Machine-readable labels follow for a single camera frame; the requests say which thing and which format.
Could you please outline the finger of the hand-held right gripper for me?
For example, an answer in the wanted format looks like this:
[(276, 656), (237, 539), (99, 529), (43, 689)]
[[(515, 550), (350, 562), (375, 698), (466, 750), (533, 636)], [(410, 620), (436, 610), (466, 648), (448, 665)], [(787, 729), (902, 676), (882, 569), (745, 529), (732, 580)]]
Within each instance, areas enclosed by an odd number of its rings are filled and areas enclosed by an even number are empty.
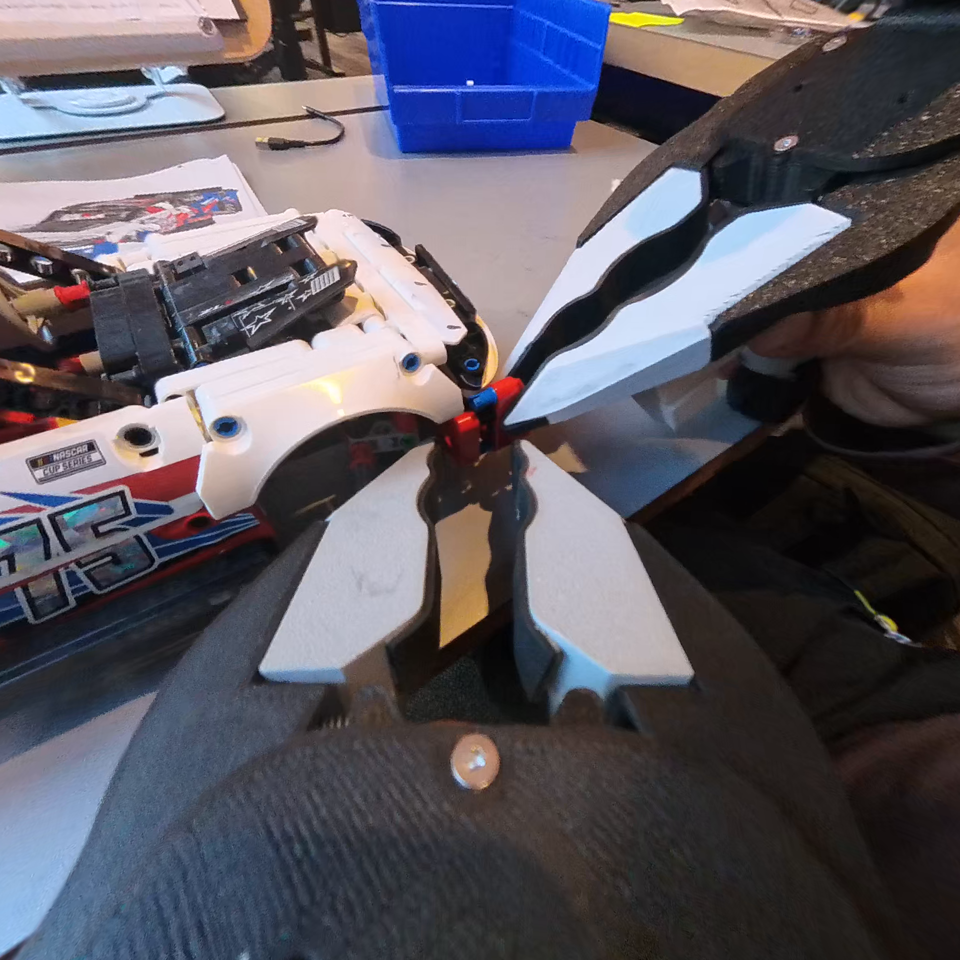
[(706, 238), (707, 175), (672, 167), (579, 242), (518, 340), (508, 377), (530, 383), (596, 335), (616, 310), (684, 266)]
[(851, 223), (811, 202), (735, 217), (678, 278), (619, 306), (585, 342), (547, 360), (503, 425), (557, 424), (702, 369), (711, 361), (711, 322)]

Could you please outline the toy race car model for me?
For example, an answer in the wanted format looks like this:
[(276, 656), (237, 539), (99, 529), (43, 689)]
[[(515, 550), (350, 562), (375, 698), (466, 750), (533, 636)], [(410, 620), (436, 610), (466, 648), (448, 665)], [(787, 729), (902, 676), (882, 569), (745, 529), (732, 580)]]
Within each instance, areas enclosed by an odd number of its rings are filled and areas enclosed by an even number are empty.
[(264, 491), (343, 440), (359, 485), (422, 427), (479, 450), (493, 332), (423, 246), (341, 210), (160, 237), (136, 269), (2, 231), (2, 687), (174, 626), (277, 542)]

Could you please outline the blue container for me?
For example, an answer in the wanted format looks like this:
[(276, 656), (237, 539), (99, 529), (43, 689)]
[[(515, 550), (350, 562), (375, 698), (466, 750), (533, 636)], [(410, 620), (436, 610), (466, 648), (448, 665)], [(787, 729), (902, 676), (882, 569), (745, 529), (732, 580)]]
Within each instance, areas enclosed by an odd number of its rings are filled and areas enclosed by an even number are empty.
[(367, 1), (371, 73), (404, 154), (563, 150), (587, 121), (611, 17), (594, 1)]

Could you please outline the neighbouring grey desk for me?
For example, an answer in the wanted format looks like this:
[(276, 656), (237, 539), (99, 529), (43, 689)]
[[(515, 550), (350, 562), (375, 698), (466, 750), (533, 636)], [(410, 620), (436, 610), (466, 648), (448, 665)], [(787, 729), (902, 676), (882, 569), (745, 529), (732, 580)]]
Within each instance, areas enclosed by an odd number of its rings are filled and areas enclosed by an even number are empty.
[[(612, 2), (610, 13), (617, 11), (677, 17), (663, 2)], [(693, 17), (683, 21), (678, 26), (640, 30), (609, 24), (605, 64), (725, 97), (805, 42), (826, 42), (858, 26), (821, 32), (750, 29)]]

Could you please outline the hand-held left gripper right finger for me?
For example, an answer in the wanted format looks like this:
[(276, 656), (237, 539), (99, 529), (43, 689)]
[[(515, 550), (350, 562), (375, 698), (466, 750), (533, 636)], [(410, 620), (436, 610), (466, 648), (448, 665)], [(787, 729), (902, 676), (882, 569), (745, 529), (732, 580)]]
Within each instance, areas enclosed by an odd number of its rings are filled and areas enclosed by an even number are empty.
[(571, 693), (686, 689), (694, 669), (627, 523), (528, 440), (511, 450), (513, 658), (558, 714)]

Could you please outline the person's right hand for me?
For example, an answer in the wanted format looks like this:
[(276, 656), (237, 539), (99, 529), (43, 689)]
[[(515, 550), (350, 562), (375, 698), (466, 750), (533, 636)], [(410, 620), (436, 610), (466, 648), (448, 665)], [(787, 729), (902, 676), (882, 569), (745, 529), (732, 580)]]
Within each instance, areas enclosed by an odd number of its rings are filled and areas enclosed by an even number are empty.
[(749, 344), (757, 356), (821, 364), (821, 391), (873, 426), (958, 419), (959, 223), (893, 287), (782, 320)]

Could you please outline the open instruction booklet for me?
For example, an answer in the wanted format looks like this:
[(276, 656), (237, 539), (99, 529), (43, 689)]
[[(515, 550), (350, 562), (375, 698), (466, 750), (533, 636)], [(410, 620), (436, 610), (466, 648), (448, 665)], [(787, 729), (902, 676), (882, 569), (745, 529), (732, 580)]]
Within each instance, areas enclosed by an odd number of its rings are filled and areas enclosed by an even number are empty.
[(66, 249), (139, 244), (266, 210), (225, 155), (114, 179), (2, 182), (2, 230)]

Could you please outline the red beam assembly blue pins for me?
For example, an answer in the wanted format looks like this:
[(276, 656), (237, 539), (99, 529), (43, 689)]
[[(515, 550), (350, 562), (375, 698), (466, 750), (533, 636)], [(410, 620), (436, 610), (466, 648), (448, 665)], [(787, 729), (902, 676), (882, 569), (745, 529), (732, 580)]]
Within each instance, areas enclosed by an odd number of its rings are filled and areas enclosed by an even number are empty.
[(512, 437), (504, 421), (522, 390), (519, 378), (497, 380), (468, 397), (462, 414), (438, 428), (438, 436), (453, 462), (472, 466), (485, 455), (509, 446)]

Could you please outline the scattered paper sheets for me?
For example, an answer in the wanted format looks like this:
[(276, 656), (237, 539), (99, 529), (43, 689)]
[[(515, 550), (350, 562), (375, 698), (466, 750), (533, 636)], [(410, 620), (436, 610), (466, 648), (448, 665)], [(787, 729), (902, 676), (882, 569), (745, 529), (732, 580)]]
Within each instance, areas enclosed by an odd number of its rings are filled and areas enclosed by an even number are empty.
[(663, 1), (675, 16), (750, 29), (834, 33), (855, 26), (848, 16), (813, 1)]

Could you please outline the dark backpack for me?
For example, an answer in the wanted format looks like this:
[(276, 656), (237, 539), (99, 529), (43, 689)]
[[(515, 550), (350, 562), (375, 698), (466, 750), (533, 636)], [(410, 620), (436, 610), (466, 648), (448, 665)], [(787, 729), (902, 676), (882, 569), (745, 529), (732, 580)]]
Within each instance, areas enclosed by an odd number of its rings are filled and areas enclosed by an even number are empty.
[(858, 592), (913, 642), (958, 652), (958, 453), (846, 458), (791, 431), (695, 471), (632, 519), (742, 535)]

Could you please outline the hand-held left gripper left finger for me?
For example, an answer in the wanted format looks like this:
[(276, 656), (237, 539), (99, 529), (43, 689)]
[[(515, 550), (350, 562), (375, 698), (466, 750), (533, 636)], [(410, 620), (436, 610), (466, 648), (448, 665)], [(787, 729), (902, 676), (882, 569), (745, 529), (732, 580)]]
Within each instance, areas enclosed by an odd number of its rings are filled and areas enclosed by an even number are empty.
[(439, 595), (426, 509), (436, 444), (405, 453), (333, 512), (259, 664), (269, 682), (393, 685), (393, 650)]

